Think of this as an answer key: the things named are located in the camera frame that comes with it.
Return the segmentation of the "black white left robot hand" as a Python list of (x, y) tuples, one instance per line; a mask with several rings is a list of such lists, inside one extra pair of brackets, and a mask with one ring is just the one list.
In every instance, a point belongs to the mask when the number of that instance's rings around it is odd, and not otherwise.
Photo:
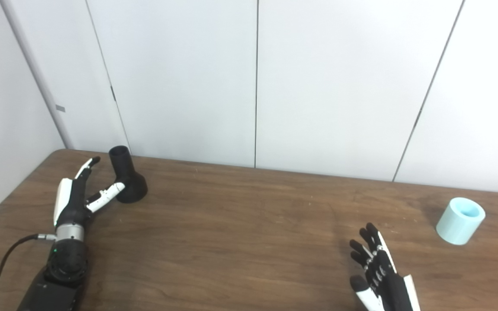
[(86, 197), (87, 180), (91, 175), (92, 167), (100, 159), (100, 157), (90, 158), (80, 167), (74, 179), (63, 178), (59, 183), (54, 207), (55, 228), (66, 224), (85, 226), (87, 220), (95, 212), (126, 188), (126, 185), (119, 181), (89, 198)]

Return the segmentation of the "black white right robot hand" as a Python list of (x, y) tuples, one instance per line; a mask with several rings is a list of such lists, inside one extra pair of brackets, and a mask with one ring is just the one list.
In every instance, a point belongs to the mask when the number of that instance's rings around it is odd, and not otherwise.
[(352, 239), (351, 258), (363, 275), (350, 277), (352, 290), (368, 311), (420, 311), (413, 277), (401, 276), (381, 232), (372, 223), (359, 230), (367, 246)]

